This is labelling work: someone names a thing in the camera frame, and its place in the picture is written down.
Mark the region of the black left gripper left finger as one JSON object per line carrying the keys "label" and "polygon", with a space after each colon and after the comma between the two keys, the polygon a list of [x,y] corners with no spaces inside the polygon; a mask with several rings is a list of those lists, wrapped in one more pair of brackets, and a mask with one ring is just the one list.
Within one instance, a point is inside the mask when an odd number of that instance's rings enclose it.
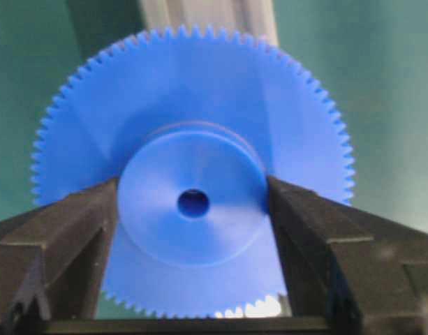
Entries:
{"label": "black left gripper left finger", "polygon": [[92,319],[116,226],[116,179],[0,221],[0,334]]}

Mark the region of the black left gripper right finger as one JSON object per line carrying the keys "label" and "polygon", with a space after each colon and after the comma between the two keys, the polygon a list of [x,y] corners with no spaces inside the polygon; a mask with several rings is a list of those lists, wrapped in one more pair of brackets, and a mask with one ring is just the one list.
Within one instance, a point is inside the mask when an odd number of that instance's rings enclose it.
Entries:
{"label": "black left gripper right finger", "polygon": [[428,334],[428,234],[267,178],[295,317],[333,334]]}

